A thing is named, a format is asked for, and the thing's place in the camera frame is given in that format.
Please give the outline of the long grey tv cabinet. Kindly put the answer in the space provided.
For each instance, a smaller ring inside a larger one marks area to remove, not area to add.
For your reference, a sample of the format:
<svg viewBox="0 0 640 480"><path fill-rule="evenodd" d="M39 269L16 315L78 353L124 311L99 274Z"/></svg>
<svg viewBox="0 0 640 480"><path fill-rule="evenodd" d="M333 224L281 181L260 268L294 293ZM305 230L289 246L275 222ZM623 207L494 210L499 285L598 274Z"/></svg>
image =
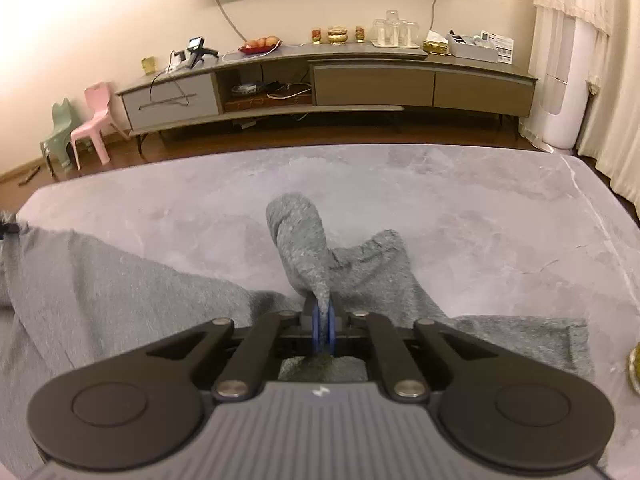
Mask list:
<svg viewBox="0 0 640 480"><path fill-rule="evenodd" d="M511 66L370 44L234 52L119 90L131 132L277 115L442 108L525 118L536 79Z"/></svg>

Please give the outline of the cream window curtain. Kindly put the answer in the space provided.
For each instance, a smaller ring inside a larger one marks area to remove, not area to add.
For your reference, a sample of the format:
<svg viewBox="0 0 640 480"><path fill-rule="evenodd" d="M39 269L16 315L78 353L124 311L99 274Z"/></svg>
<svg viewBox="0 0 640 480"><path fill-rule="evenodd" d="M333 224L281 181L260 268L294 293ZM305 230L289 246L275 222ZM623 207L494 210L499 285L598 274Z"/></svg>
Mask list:
<svg viewBox="0 0 640 480"><path fill-rule="evenodd" d="M597 29L589 100L573 148L596 162L612 190L639 203L639 0L533 0Z"/></svg>

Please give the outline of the white tower air conditioner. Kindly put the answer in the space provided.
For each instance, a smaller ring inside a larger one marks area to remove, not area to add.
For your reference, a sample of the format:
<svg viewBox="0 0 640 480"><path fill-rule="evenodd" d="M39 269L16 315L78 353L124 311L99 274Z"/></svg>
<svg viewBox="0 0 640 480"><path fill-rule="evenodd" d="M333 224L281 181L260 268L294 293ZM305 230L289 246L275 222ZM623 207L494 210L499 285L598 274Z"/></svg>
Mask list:
<svg viewBox="0 0 640 480"><path fill-rule="evenodd" d="M589 70L598 32L558 10L539 8L529 73L537 78L532 109L521 135L538 150L570 152L589 100Z"/></svg>

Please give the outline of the green plastic child chair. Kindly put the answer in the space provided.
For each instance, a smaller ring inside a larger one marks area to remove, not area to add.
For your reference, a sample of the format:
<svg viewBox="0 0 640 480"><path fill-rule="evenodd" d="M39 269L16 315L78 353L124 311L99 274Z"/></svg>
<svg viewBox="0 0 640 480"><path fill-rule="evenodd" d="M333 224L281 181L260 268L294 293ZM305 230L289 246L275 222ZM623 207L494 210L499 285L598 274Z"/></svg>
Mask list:
<svg viewBox="0 0 640 480"><path fill-rule="evenodd" d="M52 105L52 122L52 133L46 140L39 143L39 147L50 175L54 176L51 157L54 157L63 169L70 166L67 147L70 145L70 135L81 125L81 120L70 100L64 98L61 103Z"/></svg>

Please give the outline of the gold ornament set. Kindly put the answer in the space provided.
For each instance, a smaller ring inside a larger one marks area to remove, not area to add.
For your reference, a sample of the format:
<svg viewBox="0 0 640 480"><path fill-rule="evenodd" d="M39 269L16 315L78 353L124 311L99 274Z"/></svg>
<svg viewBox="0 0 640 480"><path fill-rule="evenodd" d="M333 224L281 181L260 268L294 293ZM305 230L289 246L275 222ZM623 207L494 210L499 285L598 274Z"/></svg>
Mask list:
<svg viewBox="0 0 640 480"><path fill-rule="evenodd" d="M349 41L355 41L356 44L363 44L366 40L366 31L361 26L356 26L352 31L352 35L349 33L349 29L343 26L333 26L326 29L321 27L314 27L311 29L311 43L312 44L347 44Z"/></svg>

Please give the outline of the pink plastic child chair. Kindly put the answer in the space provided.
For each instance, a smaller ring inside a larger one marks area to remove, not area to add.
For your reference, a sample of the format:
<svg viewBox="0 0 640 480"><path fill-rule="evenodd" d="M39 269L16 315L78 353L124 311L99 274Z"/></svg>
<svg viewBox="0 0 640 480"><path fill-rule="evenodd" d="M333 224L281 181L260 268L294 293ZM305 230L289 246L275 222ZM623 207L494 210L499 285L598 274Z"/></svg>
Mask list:
<svg viewBox="0 0 640 480"><path fill-rule="evenodd" d="M93 115L70 134L70 145L74 152L77 170L81 170L77 147L77 143L81 140L91 141L102 165L106 165L111 161L101 133L103 127L112 124L110 110L111 90L108 88L108 84L106 82L99 82L98 84L88 87L85 90L85 99Z"/></svg>

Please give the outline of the grey sweatpants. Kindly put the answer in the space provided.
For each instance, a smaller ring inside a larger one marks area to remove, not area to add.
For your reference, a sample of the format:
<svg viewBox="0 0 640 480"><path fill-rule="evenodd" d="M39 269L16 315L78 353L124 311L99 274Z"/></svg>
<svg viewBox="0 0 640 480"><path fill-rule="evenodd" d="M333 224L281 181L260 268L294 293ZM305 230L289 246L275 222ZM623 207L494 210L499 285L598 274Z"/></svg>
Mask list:
<svg viewBox="0 0 640 480"><path fill-rule="evenodd" d="M414 277L392 230L333 248L306 196L267 207L267 226L291 285L322 304L370 310L400 326L446 321ZM278 292L180 273L74 231L18 224L1 242L1 460L19 477L41 464L27 404L51 378L228 316L241 325L293 307Z"/></svg>

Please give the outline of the clear glasses on tray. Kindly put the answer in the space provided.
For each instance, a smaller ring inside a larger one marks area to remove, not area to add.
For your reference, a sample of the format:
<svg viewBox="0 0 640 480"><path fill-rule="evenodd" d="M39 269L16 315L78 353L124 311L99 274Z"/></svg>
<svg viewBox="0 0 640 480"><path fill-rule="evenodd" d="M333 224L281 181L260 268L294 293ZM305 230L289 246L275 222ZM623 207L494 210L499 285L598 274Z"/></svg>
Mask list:
<svg viewBox="0 0 640 480"><path fill-rule="evenodd" d="M377 18L372 25L371 42L379 48L420 49L420 26L403 20L395 10L386 12L385 18Z"/></svg>

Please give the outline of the spare handheld gripper device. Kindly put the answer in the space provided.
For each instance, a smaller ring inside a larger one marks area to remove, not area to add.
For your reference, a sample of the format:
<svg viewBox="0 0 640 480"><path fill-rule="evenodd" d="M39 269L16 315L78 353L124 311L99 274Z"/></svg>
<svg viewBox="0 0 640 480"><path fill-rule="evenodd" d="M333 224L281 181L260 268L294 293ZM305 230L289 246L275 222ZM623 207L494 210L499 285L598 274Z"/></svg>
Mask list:
<svg viewBox="0 0 640 480"><path fill-rule="evenodd" d="M191 38L186 50L190 53L190 58L188 59L189 70L192 70L198 62L203 61L206 56L213 56L214 58L219 56L217 50L206 47L205 39L202 36Z"/></svg>

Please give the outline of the white box of items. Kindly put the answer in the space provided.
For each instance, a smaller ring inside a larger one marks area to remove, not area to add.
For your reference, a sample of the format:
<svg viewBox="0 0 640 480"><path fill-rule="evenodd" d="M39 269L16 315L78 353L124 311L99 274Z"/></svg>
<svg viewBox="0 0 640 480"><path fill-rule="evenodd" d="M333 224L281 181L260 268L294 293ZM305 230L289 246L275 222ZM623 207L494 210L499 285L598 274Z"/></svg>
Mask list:
<svg viewBox="0 0 640 480"><path fill-rule="evenodd" d="M489 63L513 63L514 40L482 30L478 35L462 36L450 30L446 36L449 53L456 58Z"/></svg>

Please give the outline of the gold tissue box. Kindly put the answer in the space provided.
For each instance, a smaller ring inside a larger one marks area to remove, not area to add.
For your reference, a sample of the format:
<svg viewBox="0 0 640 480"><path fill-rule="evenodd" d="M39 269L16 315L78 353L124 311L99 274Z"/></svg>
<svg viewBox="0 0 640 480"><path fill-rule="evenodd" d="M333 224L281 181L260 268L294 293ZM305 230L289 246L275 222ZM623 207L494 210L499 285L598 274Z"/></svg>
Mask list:
<svg viewBox="0 0 640 480"><path fill-rule="evenodd" d="M434 30L429 30L423 41L423 50L429 55L449 54L448 39Z"/></svg>

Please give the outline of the red plate of fruit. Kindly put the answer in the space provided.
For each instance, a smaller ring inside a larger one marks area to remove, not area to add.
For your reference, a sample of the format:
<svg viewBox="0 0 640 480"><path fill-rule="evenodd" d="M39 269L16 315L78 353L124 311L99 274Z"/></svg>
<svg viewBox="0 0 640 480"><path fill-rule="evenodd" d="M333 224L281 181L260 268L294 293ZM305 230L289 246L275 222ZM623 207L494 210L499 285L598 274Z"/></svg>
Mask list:
<svg viewBox="0 0 640 480"><path fill-rule="evenodd" d="M239 47L239 51L245 55L267 54L277 50L280 44L282 41L277 36L260 37L248 40L242 47Z"/></svg>

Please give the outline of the glass jar yellow contents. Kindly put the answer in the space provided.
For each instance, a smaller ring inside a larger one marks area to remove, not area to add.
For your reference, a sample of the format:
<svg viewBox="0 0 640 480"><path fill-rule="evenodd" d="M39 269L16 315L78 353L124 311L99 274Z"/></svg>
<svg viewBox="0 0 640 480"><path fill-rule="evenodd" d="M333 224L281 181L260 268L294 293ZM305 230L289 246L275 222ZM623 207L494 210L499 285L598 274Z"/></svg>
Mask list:
<svg viewBox="0 0 640 480"><path fill-rule="evenodd" d="M627 376L631 389L640 396L640 344L636 344L629 352Z"/></svg>

